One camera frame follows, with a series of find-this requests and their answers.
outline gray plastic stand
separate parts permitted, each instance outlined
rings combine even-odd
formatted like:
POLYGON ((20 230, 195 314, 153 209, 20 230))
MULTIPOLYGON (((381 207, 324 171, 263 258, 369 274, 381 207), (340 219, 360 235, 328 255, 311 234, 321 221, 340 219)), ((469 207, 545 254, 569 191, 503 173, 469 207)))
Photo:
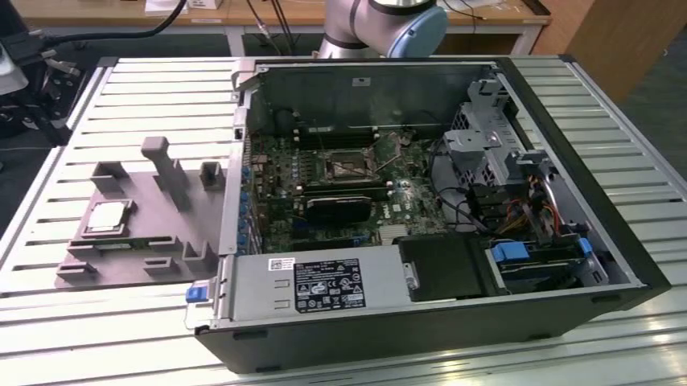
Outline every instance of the gray plastic stand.
POLYGON ((99 163, 91 181, 97 191, 68 256, 57 268, 57 288, 165 284, 217 274, 224 173, 219 162, 184 172, 167 154, 165 137, 148 137, 141 153, 156 173, 127 173, 119 162, 99 163), (121 232, 93 236, 87 225, 95 206, 129 203, 121 232))

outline power supply label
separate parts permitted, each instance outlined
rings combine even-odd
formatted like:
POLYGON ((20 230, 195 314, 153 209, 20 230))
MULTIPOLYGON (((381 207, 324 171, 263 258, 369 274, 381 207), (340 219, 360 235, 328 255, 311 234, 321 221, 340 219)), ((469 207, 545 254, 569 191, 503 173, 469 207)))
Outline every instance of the power supply label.
POLYGON ((365 291, 357 259, 293 264, 296 310, 347 310, 365 306, 365 291))

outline processor chip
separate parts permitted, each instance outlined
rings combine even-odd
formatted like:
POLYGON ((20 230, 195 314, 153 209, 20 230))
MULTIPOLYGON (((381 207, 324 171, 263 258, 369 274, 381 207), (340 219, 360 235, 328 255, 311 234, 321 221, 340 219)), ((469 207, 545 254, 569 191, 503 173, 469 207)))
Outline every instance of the processor chip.
POLYGON ((332 152, 324 162, 327 177, 336 183, 364 181, 375 176, 373 161, 364 150, 332 152))
POLYGON ((81 236, 121 236, 124 234, 132 207, 132 200, 103 201, 96 203, 88 215, 81 236))

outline table leg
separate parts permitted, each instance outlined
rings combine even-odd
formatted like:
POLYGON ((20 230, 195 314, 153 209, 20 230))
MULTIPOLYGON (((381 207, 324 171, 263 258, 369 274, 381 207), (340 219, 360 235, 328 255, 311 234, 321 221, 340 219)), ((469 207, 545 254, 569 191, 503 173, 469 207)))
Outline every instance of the table leg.
POLYGON ((224 27, 224 34, 227 36, 228 50, 231 56, 245 56, 244 49, 244 27, 228 26, 224 27))
POLYGON ((524 27, 524 31, 517 37, 517 40, 515 41, 511 55, 528 55, 531 53, 540 32, 541 26, 524 27))

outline green circuit board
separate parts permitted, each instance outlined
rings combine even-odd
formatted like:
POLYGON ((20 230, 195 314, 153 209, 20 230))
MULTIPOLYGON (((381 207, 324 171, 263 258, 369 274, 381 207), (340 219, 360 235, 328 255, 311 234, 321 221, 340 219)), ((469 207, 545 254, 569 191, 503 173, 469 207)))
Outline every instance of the green circuit board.
POLYGON ((357 246, 380 245, 377 230, 384 225, 401 224, 409 234, 445 232, 443 211, 425 176, 428 146, 427 140, 411 141, 401 129, 381 131, 373 144, 363 149, 300 150, 287 138, 264 135, 255 138, 251 143, 253 190, 259 212, 265 217, 263 252, 289 252, 293 243, 303 241, 351 238, 357 246), (311 226, 303 215, 304 199, 297 189, 304 184, 325 187, 339 177, 384 183, 391 193, 384 200, 372 201, 367 221, 344 226, 311 226))

